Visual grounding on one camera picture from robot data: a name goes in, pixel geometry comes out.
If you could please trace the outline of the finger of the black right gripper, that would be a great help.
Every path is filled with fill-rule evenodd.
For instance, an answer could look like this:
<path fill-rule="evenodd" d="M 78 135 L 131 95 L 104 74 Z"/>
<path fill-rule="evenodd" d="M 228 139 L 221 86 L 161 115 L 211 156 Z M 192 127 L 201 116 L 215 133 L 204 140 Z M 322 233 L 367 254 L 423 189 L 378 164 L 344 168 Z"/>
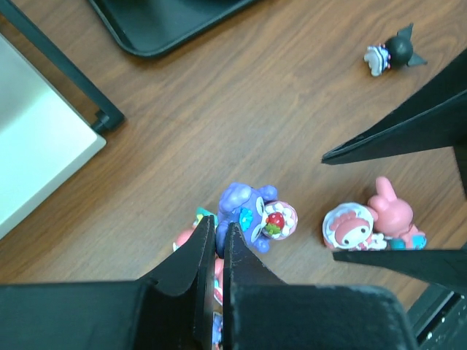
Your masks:
<path fill-rule="evenodd" d="M 386 268 L 461 295 L 466 294 L 466 250 L 340 251 L 335 261 Z"/>
<path fill-rule="evenodd" d="M 377 124 L 325 153 L 329 165 L 451 147 L 466 137 L 466 51 Z"/>

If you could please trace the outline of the purple bunny holding cake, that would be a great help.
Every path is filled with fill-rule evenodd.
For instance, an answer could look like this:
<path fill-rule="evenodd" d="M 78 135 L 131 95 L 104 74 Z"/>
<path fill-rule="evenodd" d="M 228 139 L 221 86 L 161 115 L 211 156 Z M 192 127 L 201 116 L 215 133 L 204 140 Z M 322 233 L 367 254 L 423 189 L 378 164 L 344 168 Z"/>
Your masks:
<path fill-rule="evenodd" d="M 233 182 L 220 196 L 217 211 L 216 252 L 224 258 L 225 240 L 231 223 L 239 225 L 246 244 L 260 253 L 269 250 L 269 242 L 283 240 L 295 232 L 296 210 L 278 199 L 277 188 L 259 188 Z"/>

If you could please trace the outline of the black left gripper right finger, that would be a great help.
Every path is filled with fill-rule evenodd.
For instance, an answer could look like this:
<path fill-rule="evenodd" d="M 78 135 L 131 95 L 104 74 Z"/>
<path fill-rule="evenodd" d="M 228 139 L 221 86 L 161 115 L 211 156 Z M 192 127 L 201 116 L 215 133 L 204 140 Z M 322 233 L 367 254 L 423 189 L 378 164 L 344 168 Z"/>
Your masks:
<path fill-rule="evenodd" d="M 225 349 L 417 349 L 394 294 L 366 285 L 286 284 L 228 226 L 223 271 Z"/>

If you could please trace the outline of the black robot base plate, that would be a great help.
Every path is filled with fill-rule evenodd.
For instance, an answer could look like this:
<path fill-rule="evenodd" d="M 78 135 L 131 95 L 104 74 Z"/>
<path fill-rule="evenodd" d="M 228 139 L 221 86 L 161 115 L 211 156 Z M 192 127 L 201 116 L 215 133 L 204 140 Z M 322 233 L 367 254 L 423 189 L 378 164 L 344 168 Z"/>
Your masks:
<path fill-rule="evenodd" d="M 467 350 L 465 295 L 430 285 L 408 317 L 420 349 Z"/>

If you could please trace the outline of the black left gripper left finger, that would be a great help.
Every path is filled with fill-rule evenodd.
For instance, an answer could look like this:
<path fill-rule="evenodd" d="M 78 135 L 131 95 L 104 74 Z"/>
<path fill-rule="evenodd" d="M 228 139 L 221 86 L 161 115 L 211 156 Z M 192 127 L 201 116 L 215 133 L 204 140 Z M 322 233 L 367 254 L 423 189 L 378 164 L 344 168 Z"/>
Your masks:
<path fill-rule="evenodd" d="M 3 349 L 210 349 L 215 228 L 132 281 L 1 286 Z"/>

